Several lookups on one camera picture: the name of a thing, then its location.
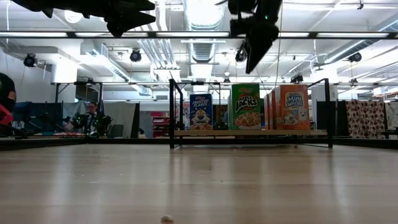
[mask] security camera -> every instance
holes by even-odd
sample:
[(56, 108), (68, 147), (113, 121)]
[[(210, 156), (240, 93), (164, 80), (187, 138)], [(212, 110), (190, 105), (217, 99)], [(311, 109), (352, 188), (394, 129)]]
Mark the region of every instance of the security camera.
[(28, 68), (37, 67), (36, 54), (27, 54), (24, 60), (24, 65)]
[(245, 41), (242, 41), (241, 45), (239, 46), (238, 52), (235, 55), (236, 62), (244, 62), (246, 59), (248, 59), (248, 53), (246, 53), (244, 45)]
[(130, 60), (132, 62), (139, 62), (141, 61), (141, 53), (139, 52), (139, 49), (133, 49), (132, 53), (130, 55)]
[(349, 62), (360, 62), (361, 60), (362, 60), (362, 55), (359, 52), (349, 56), (348, 58)]

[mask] green cereal box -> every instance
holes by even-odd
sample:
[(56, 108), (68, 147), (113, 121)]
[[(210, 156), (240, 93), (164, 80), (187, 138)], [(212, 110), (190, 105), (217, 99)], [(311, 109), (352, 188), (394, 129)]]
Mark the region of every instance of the green cereal box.
[(259, 84), (232, 85), (232, 130), (260, 130), (261, 103)]

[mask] red object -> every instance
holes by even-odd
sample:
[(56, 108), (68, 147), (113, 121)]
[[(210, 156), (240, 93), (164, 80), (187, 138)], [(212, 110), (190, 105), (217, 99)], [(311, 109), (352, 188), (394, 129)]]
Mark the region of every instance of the red object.
[(170, 115), (168, 112), (151, 112), (152, 137), (164, 137), (169, 133)]
[(14, 119), (10, 111), (3, 107), (3, 105), (0, 105), (0, 115), (3, 117), (3, 119), (0, 120), (0, 124), (9, 124)]

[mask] wooden shelf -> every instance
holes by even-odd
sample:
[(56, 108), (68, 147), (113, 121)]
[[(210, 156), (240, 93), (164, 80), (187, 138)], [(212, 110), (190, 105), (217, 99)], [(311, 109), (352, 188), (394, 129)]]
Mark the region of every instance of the wooden shelf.
[(326, 130), (187, 130), (174, 131), (175, 136), (266, 136), (266, 135), (315, 135), (325, 136)]

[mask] person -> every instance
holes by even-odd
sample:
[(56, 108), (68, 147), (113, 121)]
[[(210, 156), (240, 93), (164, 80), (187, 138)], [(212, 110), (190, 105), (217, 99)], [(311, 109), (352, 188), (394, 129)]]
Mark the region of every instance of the person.
[(98, 133), (100, 136), (105, 136), (111, 122), (111, 117), (98, 114), (97, 102), (90, 102), (88, 104), (87, 113), (76, 114), (70, 123), (72, 126), (67, 129), (83, 128), (85, 134), (91, 135), (92, 133)]
[(10, 124), (12, 111), (17, 99), (15, 83), (7, 75), (0, 73), (0, 124)]

